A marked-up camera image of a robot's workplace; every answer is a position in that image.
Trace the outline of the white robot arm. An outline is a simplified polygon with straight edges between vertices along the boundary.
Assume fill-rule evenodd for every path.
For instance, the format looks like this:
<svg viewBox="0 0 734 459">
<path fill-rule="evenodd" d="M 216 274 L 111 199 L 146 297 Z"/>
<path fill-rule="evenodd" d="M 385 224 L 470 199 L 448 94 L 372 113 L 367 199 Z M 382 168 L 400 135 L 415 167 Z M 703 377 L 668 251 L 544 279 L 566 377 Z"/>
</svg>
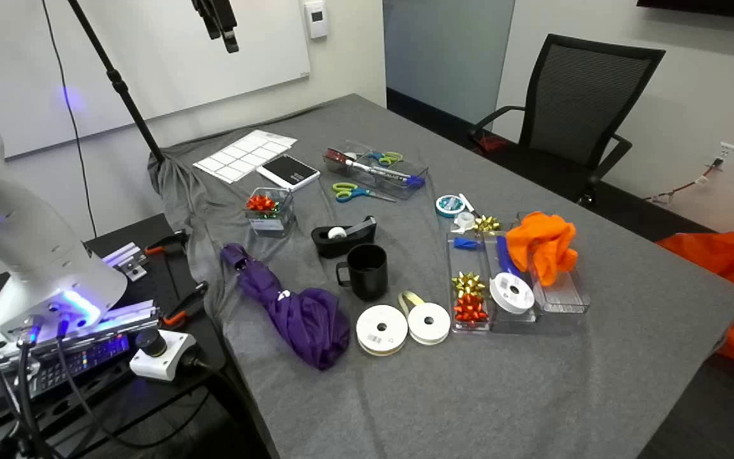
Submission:
<svg viewBox="0 0 734 459">
<path fill-rule="evenodd" d="M 0 335 L 24 343 L 94 326 L 125 294 L 127 279 L 90 255 L 72 224 L 5 168 L 0 138 Z"/>
</svg>

